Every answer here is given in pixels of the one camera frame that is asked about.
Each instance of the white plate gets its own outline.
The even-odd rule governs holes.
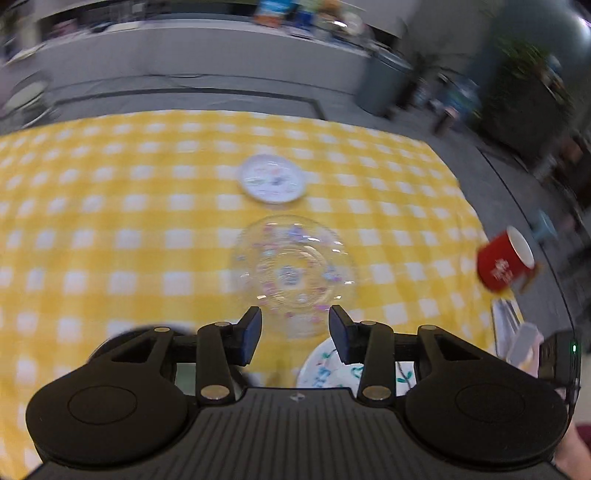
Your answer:
[[[297,388],[348,387],[357,395],[362,364],[345,365],[340,361],[332,338],[327,338],[307,358],[297,377]],[[400,397],[414,387],[414,362],[397,362],[396,395]]]
[[[247,158],[239,178],[247,194],[265,203],[293,202],[306,192],[306,178],[301,168],[277,155]]]

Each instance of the yellow checkered tablecloth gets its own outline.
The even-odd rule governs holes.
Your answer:
[[[282,209],[245,196],[236,171],[256,153],[300,165],[307,194]],[[106,338],[144,324],[237,318],[246,306],[232,292],[232,247],[244,227],[276,213],[342,237],[358,269],[354,319],[405,333],[435,323],[494,351],[493,296],[475,273],[486,237],[425,143],[213,111],[26,130],[0,139],[0,473],[20,477],[37,464],[28,400]],[[267,385],[293,385],[326,336],[264,334],[252,370]]]

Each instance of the black circular pad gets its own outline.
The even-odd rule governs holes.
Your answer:
[[[185,426],[187,401],[159,367],[101,356],[43,387],[26,413],[41,457],[104,468],[167,446]]]
[[[68,409],[82,423],[107,425],[129,417],[138,406],[133,392],[119,387],[88,387],[75,393]]]
[[[548,385],[497,359],[442,363],[407,394],[405,418],[431,450],[481,468],[546,460],[567,425]]]

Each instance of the clear glass plate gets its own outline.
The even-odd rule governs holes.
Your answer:
[[[313,220],[260,220],[242,232],[232,263],[235,288],[245,305],[263,310],[265,329],[314,336],[327,330],[331,305],[353,308],[351,256],[333,231]]]

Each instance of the counter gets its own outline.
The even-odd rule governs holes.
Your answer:
[[[305,40],[283,30],[229,20],[166,20],[132,30],[48,42],[0,67],[0,100],[39,70],[53,88],[151,74],[257,77],[353,93],[368,55],[346,44]]]

